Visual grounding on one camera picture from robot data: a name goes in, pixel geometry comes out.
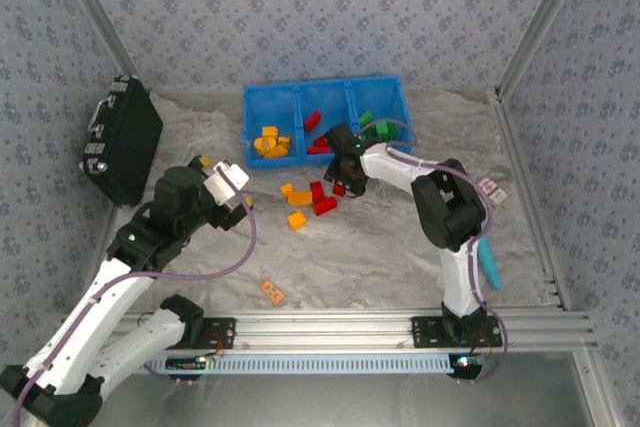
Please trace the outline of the black hard case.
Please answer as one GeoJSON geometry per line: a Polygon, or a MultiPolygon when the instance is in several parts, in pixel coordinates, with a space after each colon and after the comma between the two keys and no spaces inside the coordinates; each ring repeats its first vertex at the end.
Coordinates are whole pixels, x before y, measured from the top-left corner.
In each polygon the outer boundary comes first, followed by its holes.
{"type": "Polygon", "coordinates": [[[89,121],[80,170],[116,206],[138,205],[163,122],[142,82],[114,78],[89,121]]]}

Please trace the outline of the blue three-compartment bin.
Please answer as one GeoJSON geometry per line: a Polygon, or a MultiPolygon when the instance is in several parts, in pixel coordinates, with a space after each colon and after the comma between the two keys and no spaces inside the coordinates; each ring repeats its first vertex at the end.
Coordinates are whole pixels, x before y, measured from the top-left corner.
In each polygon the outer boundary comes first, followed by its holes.
{"type": "Polygon", "coordinates": [[[360,131],[359,117],[373,113],[373,121],[387,120],[397,126],[395,140],[407,143],[411,134],[408,104],[397,76],[353,77],[324,80],[249,85],[243,92],[242,140],[245,159],[252,170],[283,169],[328,164],[333,154],[308,155],[313,141],[330,128],[346,123],[360,131]],[[322,120],[305,132],[304,120],[319,111],[322,120]],[[264,126],[275,126],[282,136],[291,137],[288,155],[264,158],[254,148],[264,126]]]}

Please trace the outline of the wooden tiger domino block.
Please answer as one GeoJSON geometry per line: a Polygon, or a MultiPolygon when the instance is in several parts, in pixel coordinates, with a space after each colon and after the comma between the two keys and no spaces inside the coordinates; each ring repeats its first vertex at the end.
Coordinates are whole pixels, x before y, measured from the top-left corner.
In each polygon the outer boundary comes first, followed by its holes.
{"type": "Polygon", "coordinates": [[[263,281],[260,290],[276,305],[284,299],[284,293],[270,280],[263,281]]]}

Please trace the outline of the wooden picture domino block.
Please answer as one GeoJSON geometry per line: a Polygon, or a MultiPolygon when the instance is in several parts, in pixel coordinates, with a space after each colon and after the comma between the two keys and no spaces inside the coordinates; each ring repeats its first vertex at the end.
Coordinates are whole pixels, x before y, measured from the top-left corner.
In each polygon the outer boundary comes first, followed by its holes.
{"type": "Polygon", "coordinates": [[[509,198],[509,194],[489,177],[483,178],[479,185],[494,206],[503,204],[509,198]]]}

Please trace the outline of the cyan plastic tool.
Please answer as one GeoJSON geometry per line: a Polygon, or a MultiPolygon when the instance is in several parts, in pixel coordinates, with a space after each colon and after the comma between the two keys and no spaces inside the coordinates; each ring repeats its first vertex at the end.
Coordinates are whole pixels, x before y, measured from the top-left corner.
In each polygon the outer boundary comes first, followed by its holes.
{"type": "Polygon", "coordinates": [[[493,290],[502,288],[502,279],[499,267],[493,254],[491,244],[487,236],[482,237],[477,243],[477,255],[485,277],[493,290]]]}

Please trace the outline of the small circuit board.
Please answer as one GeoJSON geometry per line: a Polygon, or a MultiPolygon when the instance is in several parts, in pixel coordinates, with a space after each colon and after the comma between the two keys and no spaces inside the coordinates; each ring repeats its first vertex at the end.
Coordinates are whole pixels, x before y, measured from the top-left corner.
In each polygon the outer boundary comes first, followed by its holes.
{"type": "Polygon", "coordinates": [[[452,372],[449,377],[462,380],[475,380],[481,374],[485,359],[481,354],[451,354],[449,356],[452,372]]]}
{"type": "Polygon", "coordinates": [[[207,358],[196,357],[168,357],[165,361],[165,369],[168,371],[194,371],[204,370],[207,367],[207,358]]]}

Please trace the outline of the grey metal panel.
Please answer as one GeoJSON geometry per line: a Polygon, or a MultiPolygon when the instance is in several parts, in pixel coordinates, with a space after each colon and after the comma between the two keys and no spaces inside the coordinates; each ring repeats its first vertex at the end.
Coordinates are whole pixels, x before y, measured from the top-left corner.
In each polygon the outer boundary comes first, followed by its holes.
{"type": "Polygon", "coordinates": [[[512,354],[477,385],[446,375],[135,375],[91,427],[594,427],[569,354],[512,354]]]}

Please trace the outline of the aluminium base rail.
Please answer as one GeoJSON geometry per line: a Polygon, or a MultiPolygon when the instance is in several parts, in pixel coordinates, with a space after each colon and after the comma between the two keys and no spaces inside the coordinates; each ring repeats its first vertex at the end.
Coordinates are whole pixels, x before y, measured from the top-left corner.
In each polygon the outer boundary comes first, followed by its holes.
{"type": "MultiPolygon", "coordinates": [[[[232,317],[231,354],[404,353],[414,349],[411,319],[434,309],[311,309],[213,312],[232,317]]],[[[598,346],[589,315],[558,308],[504,308],[510,352],[570,352],[598,346]]]]}

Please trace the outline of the aluminium frame post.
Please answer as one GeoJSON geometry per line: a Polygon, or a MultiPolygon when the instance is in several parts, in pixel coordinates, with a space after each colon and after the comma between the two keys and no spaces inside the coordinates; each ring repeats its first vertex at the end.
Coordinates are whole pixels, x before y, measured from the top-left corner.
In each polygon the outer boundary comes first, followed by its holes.
{"type": "Polygon", "coordinates": [[[513,93],[564,2],[565,0],[540,0],[501,80],[495,87],[499,101],[505,101],[513,93]]]}
{"type": "Polygon", "coordinates": [[[124,74],[139,71],[100,0],[78,0],[114,63],[124,74]]]}

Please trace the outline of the aluminium frame bar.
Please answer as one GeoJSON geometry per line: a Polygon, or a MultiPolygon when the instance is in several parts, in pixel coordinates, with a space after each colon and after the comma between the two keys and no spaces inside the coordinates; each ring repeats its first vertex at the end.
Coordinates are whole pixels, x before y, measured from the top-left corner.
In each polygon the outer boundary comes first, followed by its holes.
{"type": "Polygon", "coordinates": [[[573,358],[594,427],[619,427],[614,398],[602,363],[586,349],[574,352],[573,358]]]}

